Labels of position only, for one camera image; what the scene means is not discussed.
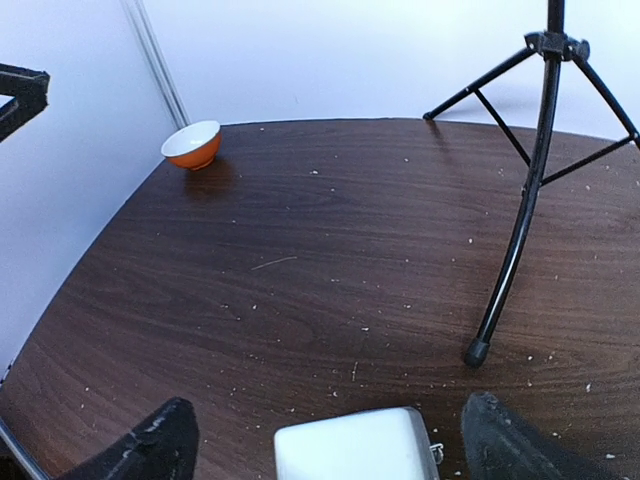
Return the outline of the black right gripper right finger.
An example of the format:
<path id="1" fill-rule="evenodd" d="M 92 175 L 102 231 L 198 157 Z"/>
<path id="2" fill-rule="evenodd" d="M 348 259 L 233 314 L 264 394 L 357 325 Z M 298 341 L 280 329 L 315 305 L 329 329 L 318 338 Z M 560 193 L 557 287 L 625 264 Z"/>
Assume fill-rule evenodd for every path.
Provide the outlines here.
<path id="1" fill-rule="evenodd" d="M 469 396 L 461 414 L 473 479 L 617 479 L 614 472 L 560 447 L 489 392 Z"/>

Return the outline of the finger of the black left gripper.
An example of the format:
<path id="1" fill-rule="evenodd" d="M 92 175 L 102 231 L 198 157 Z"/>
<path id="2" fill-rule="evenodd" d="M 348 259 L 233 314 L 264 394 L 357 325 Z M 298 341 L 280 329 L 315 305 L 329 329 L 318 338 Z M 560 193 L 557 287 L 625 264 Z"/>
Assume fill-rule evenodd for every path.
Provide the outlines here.
<path id="1" fill-rule="evenodd" d="M 1 141 L 48 106 L 49 82 L 46 71 L 1 65 L 1 94 L 10 98 L 1 106 Z"/>

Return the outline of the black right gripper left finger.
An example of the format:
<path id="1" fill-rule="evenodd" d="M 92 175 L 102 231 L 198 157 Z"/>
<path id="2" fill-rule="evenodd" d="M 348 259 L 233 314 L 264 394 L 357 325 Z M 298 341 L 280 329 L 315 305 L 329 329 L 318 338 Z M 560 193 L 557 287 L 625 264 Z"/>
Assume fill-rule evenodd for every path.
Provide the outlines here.
<path id="1" fill-rule="evenodd" d="M 114 444 L 62 479 L 192 479 L 199 445 L 193 404 L 166 401 Z"/>

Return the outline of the white metronome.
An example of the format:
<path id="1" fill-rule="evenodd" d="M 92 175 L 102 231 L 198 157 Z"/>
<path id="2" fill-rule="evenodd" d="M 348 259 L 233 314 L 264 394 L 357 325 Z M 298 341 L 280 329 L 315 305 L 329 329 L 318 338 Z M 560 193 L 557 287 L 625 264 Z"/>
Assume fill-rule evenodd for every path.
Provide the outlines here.
<path id="1" fill-rule="evenodd" d="M 443 446 L 405 406 L 283 427 L 274 454 L 278 479 L 438 479 Z"/>

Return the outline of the orange white bowl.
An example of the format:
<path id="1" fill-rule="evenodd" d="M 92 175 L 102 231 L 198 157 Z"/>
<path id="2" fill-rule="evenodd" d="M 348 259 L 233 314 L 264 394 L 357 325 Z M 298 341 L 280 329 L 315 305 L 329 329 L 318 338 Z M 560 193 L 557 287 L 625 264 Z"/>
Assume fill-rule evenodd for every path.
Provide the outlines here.
<path id="1" fill-rule="evenodd" d="M 188 125 L 165 140 L 161 154 L 173 165 L 200 170 L 214 162 L 221 144 L 221 125 L 206 120 Z"/>

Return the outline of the black music stand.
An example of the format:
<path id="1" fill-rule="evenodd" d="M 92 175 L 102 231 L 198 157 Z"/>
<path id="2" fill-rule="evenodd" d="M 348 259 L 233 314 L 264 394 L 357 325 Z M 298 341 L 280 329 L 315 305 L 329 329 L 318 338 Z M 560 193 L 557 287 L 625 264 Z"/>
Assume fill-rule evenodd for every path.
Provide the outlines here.
<path id="1" fill-rule="evenodd" d="M 545 30 L 525 35 L 525 46 L 522 49 L 434 109 L 423 114 L 425 121 L 433 121 L 467 97 L 476 96 L 528 168 L 527 177 L 522 187 L 522 199 L 497 283 L 478 331 L 463 357 L 464 364 L 470 368 L 481 367 L 488 356 L 491 339 L 516 276 L 540 189 L 628 144 L 637 145 L 639 143 L 638 128 L 636 128 L 626 111 L 589 62 L 591 52 L 589 42 L 574 39 L 566 34 L 565 12 L 566 3 L 564 1 L 549 1 L 547 3 L 547 25 Z M 534 55 L 538 55 L 544 60 L 545 71 L 533 152 L 527 153 L 511 128 L 484 96 L 481 88 Z M 551 175 L 547 175 L 545 170 L 556 115 L 561 66 L 564 62 L 575 64 L 618 119 L 626 132 L 626 136 Z"/>

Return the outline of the left aluminium frame post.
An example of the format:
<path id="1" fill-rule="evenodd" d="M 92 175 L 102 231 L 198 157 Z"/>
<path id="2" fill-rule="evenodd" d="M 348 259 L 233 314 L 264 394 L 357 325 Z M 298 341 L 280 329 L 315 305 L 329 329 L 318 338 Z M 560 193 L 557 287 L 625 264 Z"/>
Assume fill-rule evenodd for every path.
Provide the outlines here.
<path id="1" fill-rule="evenodd" d="M 121 5 L 175 128 L 188 126 L 189 116 L 170 74 L 144 2 L 123 0 Z"/>

